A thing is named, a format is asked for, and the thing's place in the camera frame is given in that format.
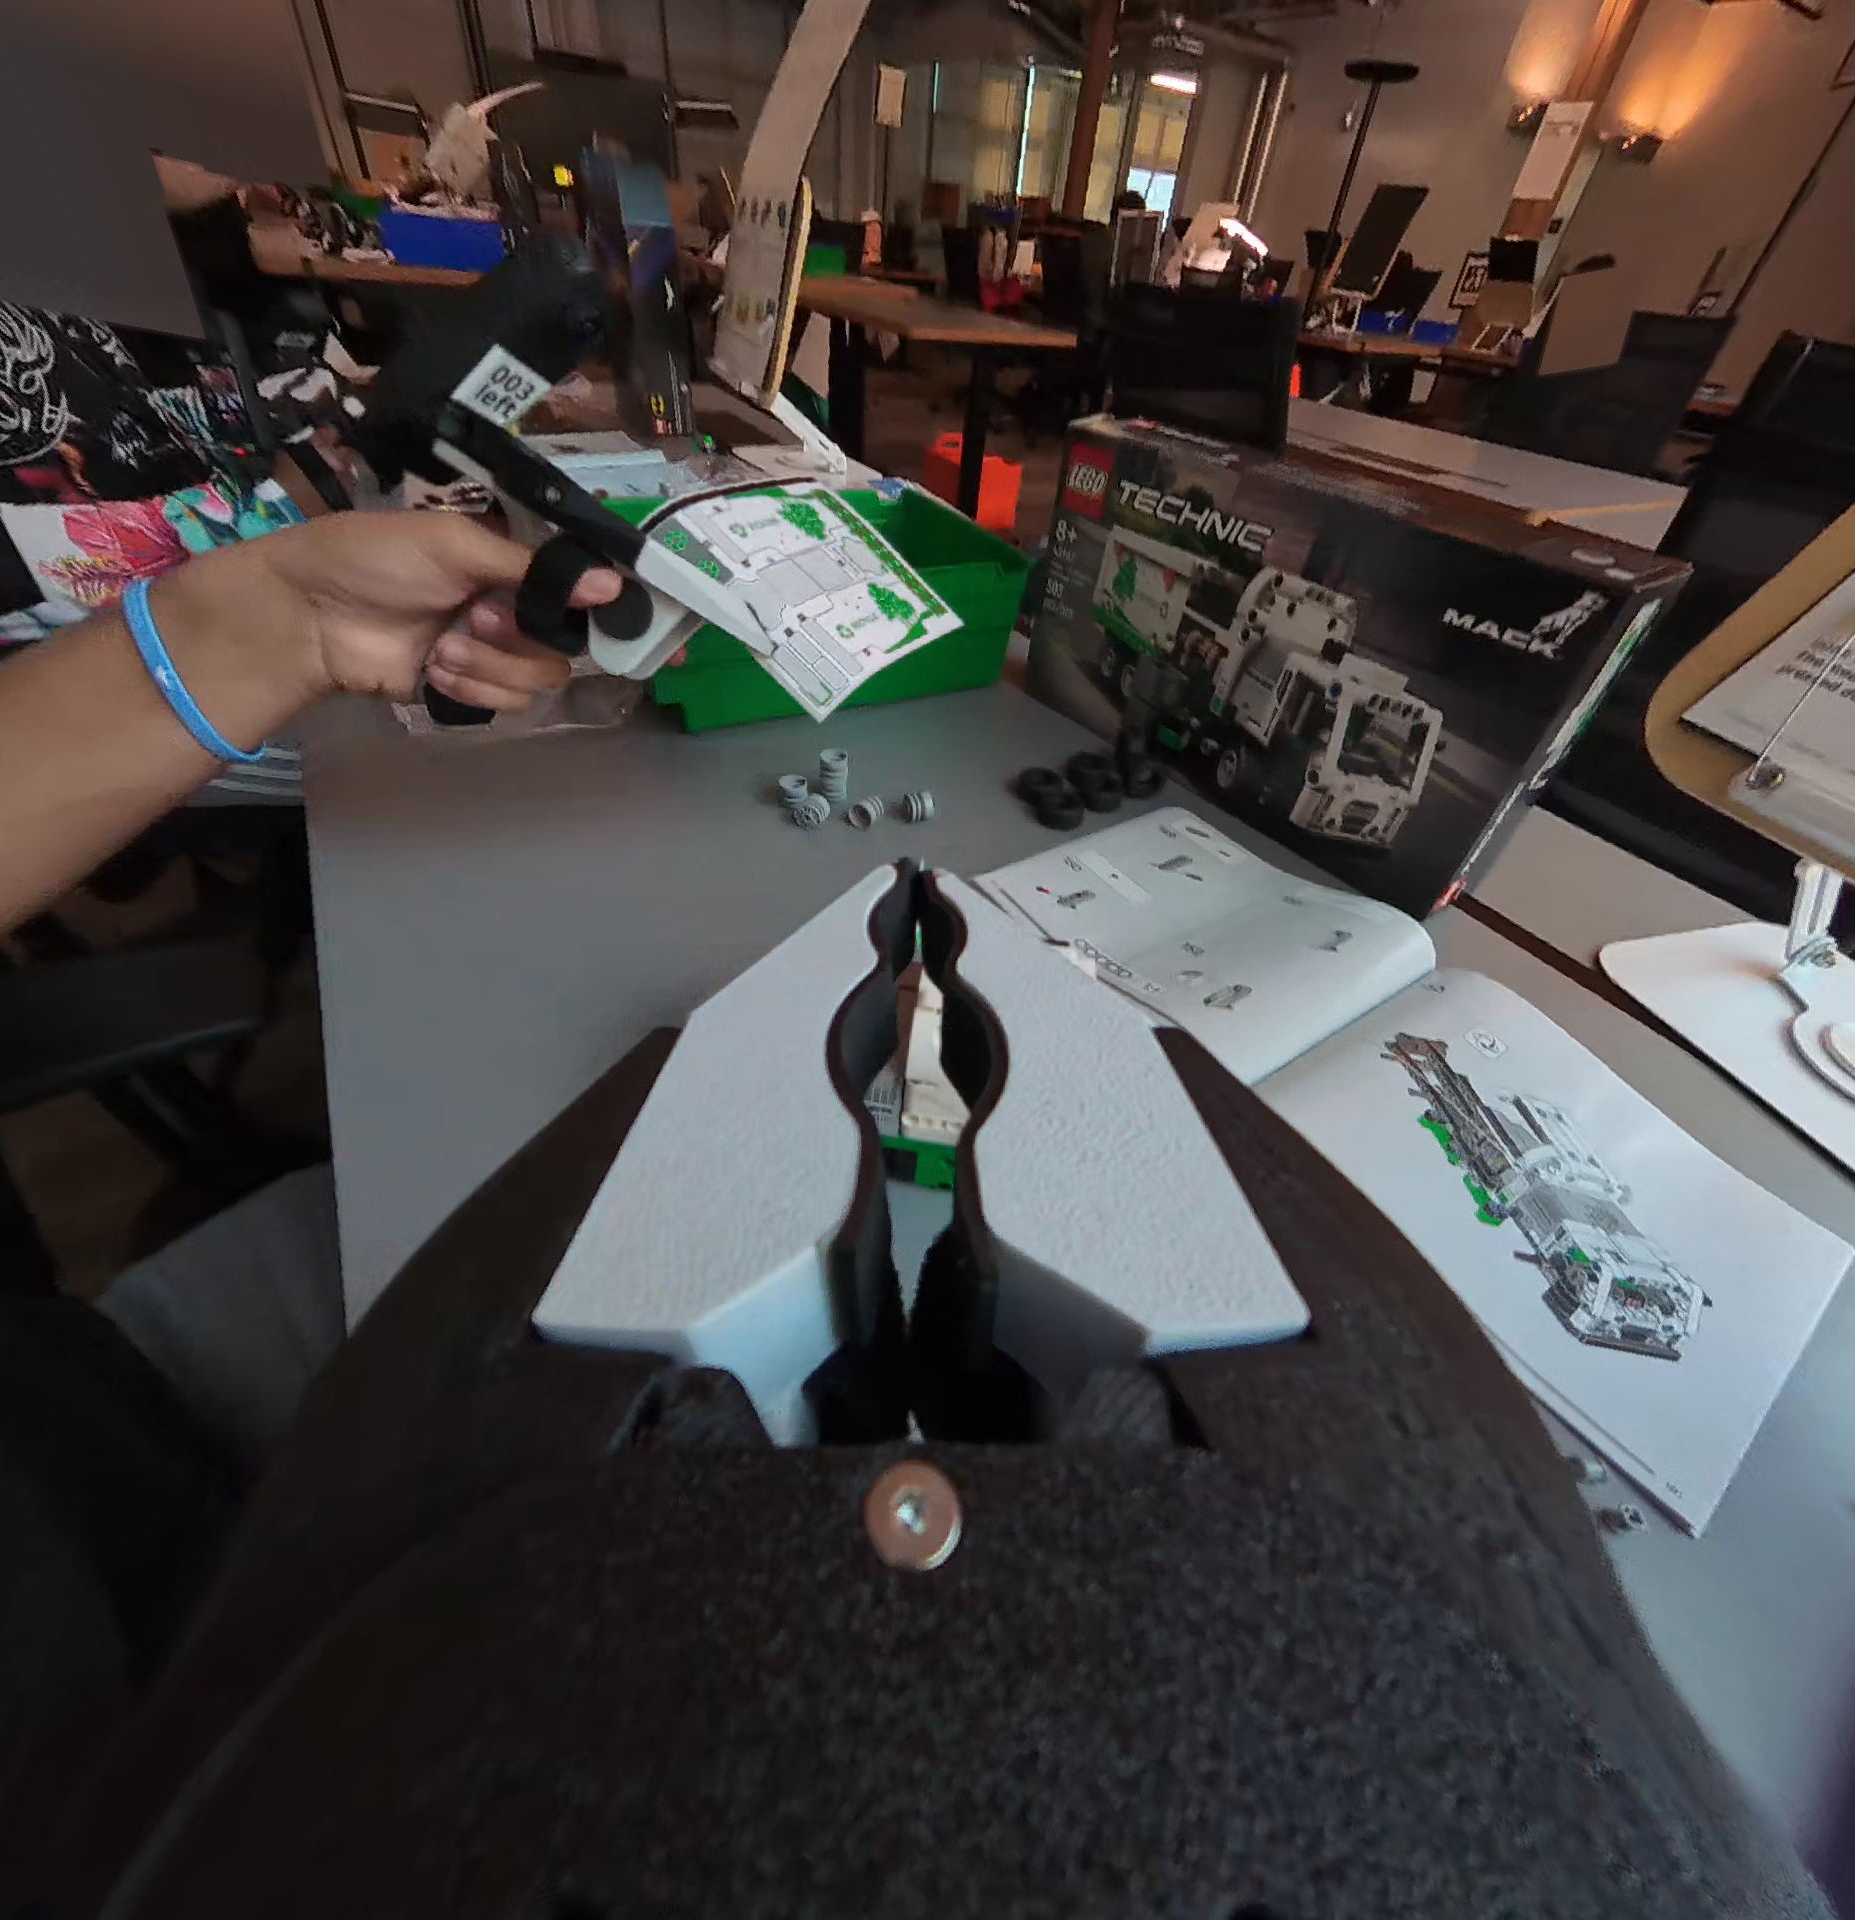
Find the white lego truck model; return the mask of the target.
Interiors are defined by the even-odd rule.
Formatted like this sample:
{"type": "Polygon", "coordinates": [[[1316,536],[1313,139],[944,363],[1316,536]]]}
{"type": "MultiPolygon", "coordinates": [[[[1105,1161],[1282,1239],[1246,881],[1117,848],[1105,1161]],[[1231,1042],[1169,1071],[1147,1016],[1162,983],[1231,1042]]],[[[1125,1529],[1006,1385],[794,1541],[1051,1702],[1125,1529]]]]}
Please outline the white lego truck model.
{"type": "Polygon", "coordinates": [[[900,981],[900,1046],[863,1097],[892,1183],[949,1194],[969,1109],[944,1068],[944,995],[924,960],[900,981]]]}

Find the person's left hand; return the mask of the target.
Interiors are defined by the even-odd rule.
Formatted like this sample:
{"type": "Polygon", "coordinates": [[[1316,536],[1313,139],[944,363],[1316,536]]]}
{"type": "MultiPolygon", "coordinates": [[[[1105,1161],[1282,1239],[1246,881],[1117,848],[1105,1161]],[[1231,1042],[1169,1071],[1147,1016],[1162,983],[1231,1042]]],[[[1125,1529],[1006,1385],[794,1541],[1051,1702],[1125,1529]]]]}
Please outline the person's left hand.
{"type": "Polygon", "coordinates": [[[519,711],[572,678],[514,615],[530,549],[435,510],[335,516],[233,552],[261,668],[283,717],[332,696],[519,711]]]}

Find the pile of black tyres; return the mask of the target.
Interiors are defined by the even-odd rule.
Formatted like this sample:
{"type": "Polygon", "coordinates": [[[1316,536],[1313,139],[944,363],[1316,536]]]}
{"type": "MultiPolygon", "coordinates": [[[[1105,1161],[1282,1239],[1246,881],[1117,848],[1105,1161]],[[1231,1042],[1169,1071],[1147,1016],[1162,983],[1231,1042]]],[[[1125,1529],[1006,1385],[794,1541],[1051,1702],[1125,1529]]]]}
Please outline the pile of black tyres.
{"type": "Polygon", "coordinates": [[[1020,770],[1011,781],[1016,800],[1053,831],[1072,831],[1091,814],[1159,796],[1167,770],[1141,738],[1123,737],[1107,749],[1081,749],[1057,765],[1020,770]]]}

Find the dark lego set box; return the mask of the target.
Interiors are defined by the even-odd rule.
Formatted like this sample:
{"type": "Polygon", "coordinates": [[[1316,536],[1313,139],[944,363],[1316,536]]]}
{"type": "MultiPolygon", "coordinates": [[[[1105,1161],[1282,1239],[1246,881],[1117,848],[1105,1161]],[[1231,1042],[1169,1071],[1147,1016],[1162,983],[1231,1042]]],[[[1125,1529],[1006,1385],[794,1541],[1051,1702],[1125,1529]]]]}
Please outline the dark lego set box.
{"type": "Polygon", "coordinates": [[[1558,520],[1099,414],[1062,443],[1025,687],[1428,919],[1689,578],[1558,520]]]}

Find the clear plastic bag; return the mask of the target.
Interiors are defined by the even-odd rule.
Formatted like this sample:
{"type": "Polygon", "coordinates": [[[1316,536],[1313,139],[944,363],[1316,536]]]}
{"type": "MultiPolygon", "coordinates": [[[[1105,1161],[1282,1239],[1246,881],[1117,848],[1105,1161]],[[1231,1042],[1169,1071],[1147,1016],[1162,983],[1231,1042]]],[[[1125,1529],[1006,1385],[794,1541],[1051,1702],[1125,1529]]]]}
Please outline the clear plastic bag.
{"type": "Polygon", "coordinates": [[[441,717],[427,700],[394,704],[391,715],[410,738],[473,742],[563,732],[611,732],[627,725],[649,706],[651,694],[645,684],[592,677],[569,680],[553,694],[541,694],[530,708],[488,718],[479,718],[473,710],[461,710],[456,704],[444,704],[441,708],[452,710],[441,717]]]}

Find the person's left forearm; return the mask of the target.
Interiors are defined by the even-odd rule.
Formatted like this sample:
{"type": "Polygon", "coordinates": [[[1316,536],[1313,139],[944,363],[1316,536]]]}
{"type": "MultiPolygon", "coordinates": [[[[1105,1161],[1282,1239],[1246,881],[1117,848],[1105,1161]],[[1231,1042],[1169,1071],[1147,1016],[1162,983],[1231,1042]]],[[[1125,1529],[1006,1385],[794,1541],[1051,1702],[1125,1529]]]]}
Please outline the person's left forearm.
{"type": "MultiPolygon", "coordinates": [[[[257,677],[238,549],[169,572],[149,600],[197,706],[235,744],[257,749],[297,717],[257,677]]],[[[218,770],[149,680],[122,602],[2,661],[0,939],[218,770]]]]}

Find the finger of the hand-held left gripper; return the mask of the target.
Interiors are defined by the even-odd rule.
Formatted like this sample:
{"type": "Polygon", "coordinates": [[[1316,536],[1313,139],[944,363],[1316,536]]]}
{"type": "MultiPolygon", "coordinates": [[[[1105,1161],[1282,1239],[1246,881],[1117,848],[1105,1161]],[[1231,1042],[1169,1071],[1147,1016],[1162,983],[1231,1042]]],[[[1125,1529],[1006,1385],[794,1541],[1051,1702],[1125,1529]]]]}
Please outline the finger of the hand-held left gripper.
{"type": "Polygon", "coordinates": [[[777,628],[755,610],[747,581],[719,578],[661,537],[641,536],[629,572],[649,600],[649,620],[639,634],[643,644],[671,652],[675,644],[664,637],[695,621],[735,637],[751,652],[780,646],[777,628]]]}

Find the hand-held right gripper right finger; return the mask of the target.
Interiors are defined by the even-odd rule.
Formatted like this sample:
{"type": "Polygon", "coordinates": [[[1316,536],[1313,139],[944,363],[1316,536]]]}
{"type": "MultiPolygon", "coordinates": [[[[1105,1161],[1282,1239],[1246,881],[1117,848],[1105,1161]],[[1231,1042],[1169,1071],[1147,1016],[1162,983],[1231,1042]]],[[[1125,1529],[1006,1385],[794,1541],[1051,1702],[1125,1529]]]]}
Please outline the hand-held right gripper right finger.
{"type": "Polygon", "coordinates": [[[1309,1313],[1167,1055],[1169,1033],[956,876],[944,1058],[969,1120],[961,1207],[986,1334],[1053,1402],[1148,1358],[1295,1340],[1309,1313]]]}

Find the green plastic bin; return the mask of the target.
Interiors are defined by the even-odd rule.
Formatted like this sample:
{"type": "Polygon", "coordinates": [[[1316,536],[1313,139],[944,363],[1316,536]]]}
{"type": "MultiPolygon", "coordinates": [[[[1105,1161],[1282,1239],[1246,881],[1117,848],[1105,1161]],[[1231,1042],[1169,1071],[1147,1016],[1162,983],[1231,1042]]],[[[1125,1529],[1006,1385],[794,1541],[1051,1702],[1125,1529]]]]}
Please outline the green plastic bin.
{"type": "MultiPolygon", "coordinates": [[[[842,495],[961,616],[958,631],[883,666],[844,706],[881,708],[993,685],[1006,669],[1029,557],[910,482],[879,478],[863,488],[844,487],[842,495]]],[[[657,672],[651,700],[685,735],[719,735],[799,715],[796,698],[735,637],[706,626],[689,638],[685,666],[657,672]]]]}

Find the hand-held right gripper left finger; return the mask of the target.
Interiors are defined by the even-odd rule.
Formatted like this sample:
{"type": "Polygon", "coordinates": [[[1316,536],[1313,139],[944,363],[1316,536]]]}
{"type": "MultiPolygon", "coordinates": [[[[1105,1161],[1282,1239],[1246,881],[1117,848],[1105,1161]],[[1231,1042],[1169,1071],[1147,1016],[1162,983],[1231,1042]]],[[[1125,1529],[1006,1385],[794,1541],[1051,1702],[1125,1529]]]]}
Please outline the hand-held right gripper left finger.
{"type": "Polygon", "coordinates": [[[915,962],[901,860],[854,881],[674,1038],[530,1323],[732,1374],[776,1445],[900,1363],[889,1170],[868,1111],[915,962]]]}

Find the group of grey wheel rims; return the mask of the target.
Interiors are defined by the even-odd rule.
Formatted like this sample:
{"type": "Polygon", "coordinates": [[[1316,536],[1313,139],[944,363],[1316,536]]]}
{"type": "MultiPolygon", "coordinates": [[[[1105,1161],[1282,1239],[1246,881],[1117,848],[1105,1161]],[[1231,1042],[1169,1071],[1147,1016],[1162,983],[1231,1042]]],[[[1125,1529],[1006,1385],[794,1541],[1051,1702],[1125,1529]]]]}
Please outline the group of grey wheel rims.
{"type": "Polygon", "coordinates": [[[819,831],[844,824],[857,834],[894,822],[925,826],[937,821],[938,802],[929,789],[906,789],[897,798],[854,786],[852,759],[844,749],[819,752],[808,772],[785,772],[770,782],[770,798],[781,821],[797,831],[819,831]]]}

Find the green tree sticker sheet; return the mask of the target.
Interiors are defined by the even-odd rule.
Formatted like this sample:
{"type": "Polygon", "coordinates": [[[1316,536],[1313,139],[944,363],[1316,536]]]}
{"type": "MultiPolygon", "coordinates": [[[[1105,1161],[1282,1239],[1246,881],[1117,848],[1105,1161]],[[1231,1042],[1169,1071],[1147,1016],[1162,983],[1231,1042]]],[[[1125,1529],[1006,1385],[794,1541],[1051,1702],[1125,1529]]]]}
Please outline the green tree sticker sheet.
{"type": "MultiPolygon", "coordinates": [[[[637,528],[719,578],[751,585],[754,606],[777,628],[780,646],[747,652],[817,723],[836,717],[883,666],[961,628],[961,616],[844,495],[813,479],[689,495],[637,528]]],[[[700,628],[689,621],[682,638],[670,638],[675,647],[659,647],[659,656],[671,658],[700,628]]]]}

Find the printed instruction sheet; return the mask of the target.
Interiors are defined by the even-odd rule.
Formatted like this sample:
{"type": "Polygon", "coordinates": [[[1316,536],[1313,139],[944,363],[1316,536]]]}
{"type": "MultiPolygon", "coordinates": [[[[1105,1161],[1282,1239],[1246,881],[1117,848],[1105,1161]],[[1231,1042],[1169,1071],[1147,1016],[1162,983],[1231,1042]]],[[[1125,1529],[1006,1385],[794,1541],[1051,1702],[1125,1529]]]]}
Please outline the printed instruction sheet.
{"type": "Polygon", "coordinates": [[[1855,781],[1855,571],[1682,720],[1754,756],[1855,781]]]}

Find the open instruction booklet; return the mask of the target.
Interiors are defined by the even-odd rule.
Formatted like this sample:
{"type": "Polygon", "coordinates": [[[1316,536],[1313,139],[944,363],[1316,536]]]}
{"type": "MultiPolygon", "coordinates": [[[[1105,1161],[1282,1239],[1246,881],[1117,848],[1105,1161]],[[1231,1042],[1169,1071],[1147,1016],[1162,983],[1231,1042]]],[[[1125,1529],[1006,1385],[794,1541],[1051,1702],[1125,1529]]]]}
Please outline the open instruction booklet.
{"type": "Polygon", "coordinates": [[[978,888],[1258,1091],[1529,1390],[1688,1533],[1712,1523],[1850,1244],[1660,1117],[1403,910],[1184,809],[978,888]]]}

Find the blue wristband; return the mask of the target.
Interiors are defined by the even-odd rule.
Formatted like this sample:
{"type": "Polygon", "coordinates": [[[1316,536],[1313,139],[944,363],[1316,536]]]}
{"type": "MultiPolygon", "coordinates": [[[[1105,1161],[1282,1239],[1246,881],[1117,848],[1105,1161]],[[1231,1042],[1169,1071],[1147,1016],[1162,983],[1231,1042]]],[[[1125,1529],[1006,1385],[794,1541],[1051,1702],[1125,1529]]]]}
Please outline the blue wristband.
{"type": "Polygon", "coordinates": [[[267,759],[267,742],[257,749],[235,744],[197,706],[153,616],[149,591],[151,581],[131,581],[122,593],[122,616],[137,658],[153,687],[166,700],[172,718],[181,725],[181,732],[195,742],[195,747],[221,767],[251,767],[262,763],[267,759]]]}

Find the background desk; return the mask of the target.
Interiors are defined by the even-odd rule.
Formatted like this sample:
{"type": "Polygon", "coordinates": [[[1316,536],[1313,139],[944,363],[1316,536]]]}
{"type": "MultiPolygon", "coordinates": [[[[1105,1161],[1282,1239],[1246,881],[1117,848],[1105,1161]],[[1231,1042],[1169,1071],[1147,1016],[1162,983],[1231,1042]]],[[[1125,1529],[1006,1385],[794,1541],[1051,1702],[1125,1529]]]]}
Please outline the background desk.
{"type": "Polygon", "coordinates": [[[874,335],[894,335],[906,346],[961,350],[969,364],[964,414],[964,461],[956,507],[978,516],[987,458],[987,420],[996,372],[1006,361],[1074,355],[1081,335],[1018,318],[993,317],[922,294],[881,292],[863,276],[806,279],[797,292],[806,317],[828,322],[828,434],[852,461],[863,461],[866,346],[874,335]]]}

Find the wooden document stand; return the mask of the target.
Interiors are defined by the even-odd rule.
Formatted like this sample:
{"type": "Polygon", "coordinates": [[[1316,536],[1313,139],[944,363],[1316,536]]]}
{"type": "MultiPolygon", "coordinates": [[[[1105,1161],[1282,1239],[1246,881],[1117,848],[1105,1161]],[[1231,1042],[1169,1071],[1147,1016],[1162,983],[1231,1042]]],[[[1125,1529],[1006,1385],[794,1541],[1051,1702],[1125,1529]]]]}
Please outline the wooden document stand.
{"type": "Polygon", "coordinates": [[[1620,942],[1615,985],[1855,1171],[1855,960],[1833,937],[1855,893],[1855,781],[1754,756],[1682,720],[1855,571],[1855,505],[1668,669],[1646,718],[1664,781],[1795,858],[1790,916],[1620,942]]]}
{"type": "Polygon", "coordinates": [[[732,215],[711,378],[760,412],[780,398],[813,224],[806,176],[770,194],[742,198],[732,215]]]}

